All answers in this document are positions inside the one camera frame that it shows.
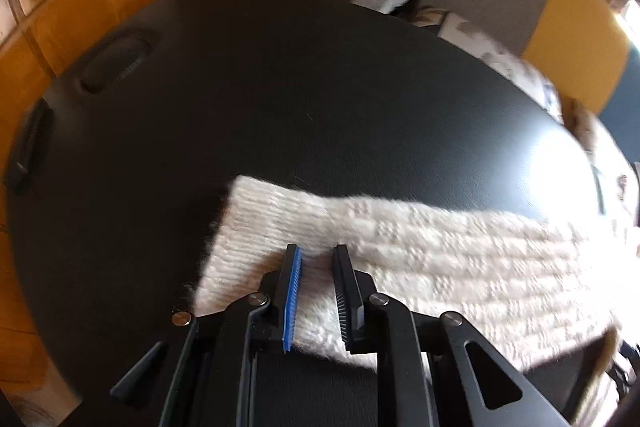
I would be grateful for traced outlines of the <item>cream knitted sweater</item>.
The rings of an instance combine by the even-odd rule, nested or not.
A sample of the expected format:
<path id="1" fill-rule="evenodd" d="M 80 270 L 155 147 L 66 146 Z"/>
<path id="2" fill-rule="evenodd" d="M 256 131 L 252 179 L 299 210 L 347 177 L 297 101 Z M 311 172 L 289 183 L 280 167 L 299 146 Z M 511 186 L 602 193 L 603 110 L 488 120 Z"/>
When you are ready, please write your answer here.
<path id="1" fill-rule="evenodd" d="M 620 340 L 639 330 L 639 231 L 604 216 L 537 221 L 510 212 L 451 211 L 418 202 L 323 198 L 249 176 L 231 185 L 194 309 L 224 309 L 277 269 L 288 245 L 303 253 L 294 343 L 308 355 L 372 367 L 341 338 L 333 248 L 376 287 L 416 312 L 466 317 L 517 369 L 591 340 L 605 343 L 570 414 L 601 426 L 614 407 L 605 371 Z"/>

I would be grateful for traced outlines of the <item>white deer print pillow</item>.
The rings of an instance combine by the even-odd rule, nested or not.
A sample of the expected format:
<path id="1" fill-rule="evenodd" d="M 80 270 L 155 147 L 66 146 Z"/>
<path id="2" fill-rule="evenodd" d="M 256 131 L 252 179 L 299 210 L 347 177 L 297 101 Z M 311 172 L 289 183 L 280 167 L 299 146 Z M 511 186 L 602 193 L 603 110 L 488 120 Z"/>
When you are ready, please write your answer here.
<path id="1" fill-rule="evenodd" d="M 584 150 L 597 184 L 600 213 L 616 228 L 637 224 L 639 181 L 631 163 L 624 156 L 602 121 L 574 98 L 563 98 L 565 127 Z"/>

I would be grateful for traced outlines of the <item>patterned blue white cushion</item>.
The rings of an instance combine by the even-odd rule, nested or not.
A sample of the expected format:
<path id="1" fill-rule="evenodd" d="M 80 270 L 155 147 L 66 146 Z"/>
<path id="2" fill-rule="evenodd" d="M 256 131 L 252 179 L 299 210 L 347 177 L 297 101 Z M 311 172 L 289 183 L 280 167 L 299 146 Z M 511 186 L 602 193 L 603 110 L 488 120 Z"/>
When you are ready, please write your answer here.
<path id="1" fill-rule="evenodd" d="M 527 94 L 556 122 L 564 124 L 560 96 L 553 83 L 486 31 L 454 12 L 435 8 L 420 9 L 412 23 L 480 60 Z"/>

